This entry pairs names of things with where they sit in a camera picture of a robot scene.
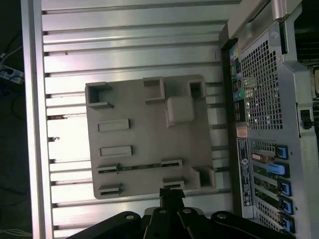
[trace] cable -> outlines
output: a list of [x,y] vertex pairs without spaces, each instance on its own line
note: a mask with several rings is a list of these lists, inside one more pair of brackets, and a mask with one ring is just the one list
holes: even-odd
[[24,77],[22,77],[22,76],[11,76],[9,81],[11,81],[13,78],[20,78],[20,79],[23,79],[23,81],[24,81]]
[[21,191],[18,191],[18,190],[15,190],[15,189],[11,189],[11,188],[7,188],[7,187],[4,187],[4,186],[0,186],[0,190],[4,190],[6,192],[13,193],[13,194],[18,194],[18,195],[21,195],[21,196],[26,195],[25,192],[21,192]]
[[0,208],[7,208],[7,207],[15,207],[21,203],[24,203],[26,202],[28,199],[26,197],[24,197],[23,199],[21,199],[20,201],[17,201],[15,203],[11,203],[11,204],[3,204],[3,205],[0,205]]
[[8,69],[7,68],[1,69],[0,72],[2,72],[2,71],[8,72]]
[[32,233],[25,232],[20,229],[5,229],[5,230],[0,230],[1,233],[6,233],[12,236],[17,236],[17,237],[32,237]]
[[9,56],[13,55],[13,54],[16,53],[18,50],[22,49],[22,47],[23,47],[23,46],[18,47],[16,50],[14,50],[13,52],[11,52],[11,53],[9,53],[7,56],[5,56],[5,57],[2,59],[2,61],[1,61],[1,63],[0,63],[0,66],[3,65],[4,61],[5,61]]
[[15,35],[11,41],[9,42],[9,44],[7,45],[7,47],[4,50],[4,53],[7,54],[7,52],[9,51],[10,47],[12,46],[12,44],[15,42],[15,40],[17,40],[20,36],[22,36],[21,31],[18,32],[17,35]]
[[10,109],[11,109],[11,114],[12,114],[13,116],[15,116],[15,117],[16,117],[17,119],[19,119],[19,120],[25,121],[25,118],[24,118],[24,117],[19,116],[19,115],[14,111],[15,102],[16,102],[16,100],[17,100],[20,96],[24,96],[24,94],[18,95],[17,97],[14,98],[14,100],[13,100],[12,103],[11,103],[11,108],[10,108]]

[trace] rectangular slot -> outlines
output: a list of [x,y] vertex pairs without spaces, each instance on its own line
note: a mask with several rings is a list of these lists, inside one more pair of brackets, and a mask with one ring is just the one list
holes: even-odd
[[258,208],[260,211],[262,211],[264,214],[266,214],[268,217],[270,217],[275,222],[279,223],[280,216],[278,215],[278,210],[274,208],[273,206],[269,205],[268,203],[259,200],[256,198],[255,200],[256,208]]
[[287,197],[291,197],[293,195],[291,183],[289,181],[278,179],[278,190]]
[[254,183],[271,193],[278,194],[278,188],[275,185],[272,185],[266,181],[260,180],[256,177],[254,177]]
[[284,146],[284,145],[276,145],[275,146],[275,154],[276,154],[276,158],[287,160],[288,159],[288,147]]
[[100,194],[101,194],[101,196],[106,196],[106,195],[113,196],[114,194],[118,194],[118,192],[102,192]]
[[132,170],[141,170],[141,169],[155,169],[155,168],[167,168],[167,167],[181,167],[182,166],[182,160],[165,160],[161,163],[153,163],[153,164],[145,164],[145,165],[135,165],[135,166],[123,166],[121,167],[119,164],[114,167],[114,165],[111,166],[101,166],[99,167],[99,174],[102,173],[119,173],[124,171],[132,171]]
[[98,132],[129,129],[130,127],[129,119],[107,120],[98,124]]
[[233,82],[233,92],[237,92],[238,91],[238,85],[237,85],[237,82]]
[[164,188],[181,188],[181,184],[164,185]]
[[264,200],[266,203],[270,204],[274,208],[278,208],[279,202],[276,199],[268,196],[267,194],[264,194],[263,192],[255,189],[255,196],[260,198],[261,200]]
[[280,222],[279,224],[290,233],[296,233],[295,230],[295,220],[292,217],[287,216],[284,213],[279,213],[280,216]]
[[278,209],[284,213],[287,213],[288,215],[293,215],[294,214],[293,201],[284,196],[278,196],[278,198],[279,198]]
[[271,178],[271,179],[273,179],[273,180],[277,180],[277,179],[278,179],[278,176],[277,176],[277,175],[272,174],[272,173],[268,173],[265,168],[261,168],[261,167],[256,166],[256,165],[253,165],[253,171],[254,171],[255,173],[258,173],[258,174],[260,174],[260,175],[262,175],[262,176]]
[[157,104],[165,102],[164,82],[162,78],[151,78],[144,81],[145,103]]
[[132,146],[100,148],[100,155],[103,158],[128,157],[133,154]]
[[112,87],[106,82],[86,84],[86,105],[93,109],[113,108],[114,106],[105,100],[105,95],[110,90]]
[[194,82],[190,83],[190,92],[193,100],[201,100],[203,98],[203,92],[202,92],[202,83],[201,82]]
[[120,184],[116,185],[104,185],[99,188],[99,193],[102,196],[105,195],[119,195],[120,194]]
[[257,162],[262,162],[262,163],[274,163],[275,162],[275,159],[273,157],[255,154],[255,153],[253,153],[251,155],[251,158]]
[[163,188],[181,188],[183,189],[185,186],[184,179],[181,178],[170,178],[163,179]]
[[214,171],[211,168],[197,168],[197,170],[199,172],[199,180],[201,187],[216,187]]
[[113,164],[113,165],[107,165],[107,166],[99,166],[98,167],[98,173],[103,173],[103,172],[117,172],[119,168],[119,164]]
[[160,162],[161,167],[182,167],[181,159],[164,159]]

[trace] blue tab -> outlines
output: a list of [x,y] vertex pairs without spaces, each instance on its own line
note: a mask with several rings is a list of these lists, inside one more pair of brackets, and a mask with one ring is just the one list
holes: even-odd
[[289,220],[287,220],[286,218],[283,218],[284,221],[284,229],[286,229],[286,231],[290,232],[290,227],[291,227],[291,223]]
[[291,203],[290,202],[287,202],[287,201],[283,201],[283,203],[285,204],[285,208],[284,210],[290,215],[293,213],[293,210],[292,210],[292,206],[291,206]]
[[290,185],[287,183],[282,183],[282,193],[286,196],[291,196]]
[[277,175],[284,175],[286,173],[285,167],[276,163],[267,163],[266,169],[267,173],[274,173]]

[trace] metal slot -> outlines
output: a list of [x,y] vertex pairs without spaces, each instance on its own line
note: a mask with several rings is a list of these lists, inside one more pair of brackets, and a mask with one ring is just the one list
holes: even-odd
[[249,141],[250,141],[250,146],[253,149],[275,152],[275,144],[274,143],[266,142],[266,141],[253,140],[253,139],[251,139]]
[[147,105],[165,102],[163,78],[145,80],[144,87],[147,95],[147,98],[145,99]]
[[262,211],[264,214],[266,214],[272,220],[274,220],[277,223],[280,222],[280,217],[278,214],[279,210],[277,208],[271,206],[270,204],[268,204],[267,202],[265,202],[259,198],[256,198],[255,205],[256,205],[257,209]]
[[167,167],[179,167],[181,166],[180,162],[169,162],[169,163],[154,163],[154,164],[146,164],[146,165],[136,165],[136,166],[106,166],[102,167],[103,170],[99,170],[99,174],[103,173],[119,173],[124,171],[132,171],[132,170],[141,170],[141,169],[154,169],[154,168],[167,168]]
[[216,187],[215,171],[211,167],[193,168],[196,175],[197,187]]
[[262,224],[270,229],[276,230],[278,232],[282,229],[282,227],[277,222],[269,218],[266,214],[258,209],[256,209],[256,217]]
[[93,109],[113,108],[114,106],[112,104],[101,97],[101,92],[111,89],[112,87],[105,82],[87,85],[85,90],[86,98],[88,99],[87,106]]
[[260,186],[258,186],[256,184],[254,184],[254,187],[255,187],[255,190],[258,190],[259,192],[262,192],[262,193],[266,194],[267,196],[272,197],[275,200],[278,199],[277,195],[274,194],[273,192],[270,192],[267,189],[265,189],[263,187],[260,187]]
[[277,208],[278,207],[278,204],[279,204],[279,201],[278,199],[274,199],[270,196],[268,196],[267,194],[259,191],[258,189],[255,188],[255,196],[265,202],[267,202],[268,204],[272,205],[273,207]]
[[253,165],[253,171],[255,173],[258,173],[258,174],[260,174],[260,175],[262,175],[264,177],[267,177],[269,179],[272,179],[272,180],[277,180],[278,179],[278,176],[276,176],[276,175],[274,175],[272,173],[267,173],[267,170],[265,168],[260,167],[259,165],[258,166],[257,165]]
[[258,174],[258,173],[253,172],[253,176],[254,176],[255,178],[260,179],[260,180],[266,181],[266,182],[268,182],[268,183],[270,183],[270,184],[272,184],[272,185],[274,185],[274,186],[277,185],[277,181],[276,181],[276,180],[271,179],[271,178],[268,178],[268,177],[265,177],[265,176],[263,176],[263,175],[261,175],[261,174]]
[[279,192],[277,185],[270,184],[267,181],[263,181],[254,177],[254,183],[258,185],[259,187],[262,187],[265,190],[271,192],[272,195],[276,195]]

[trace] ventilation holes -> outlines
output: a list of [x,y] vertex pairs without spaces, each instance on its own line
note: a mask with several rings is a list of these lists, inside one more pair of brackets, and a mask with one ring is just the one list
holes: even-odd
[[250,145],[251,145],[251,148],[253,148],[253,149],[275,152],[275,144],[274,143],[250,140]]
[[262,211],[264,214],[266,214],[272,220],[279,223],[280,219],[279,219],[278,214],[276,212],[274,212],[273,210],[271,210],[270,208],[268,208],[267,206],[263,205],[260,202],[256,202],[256,206],[260,211]]
[[242,61],[249,129],[282,129],[282,114],[277,76],[276,52],[268,41]]

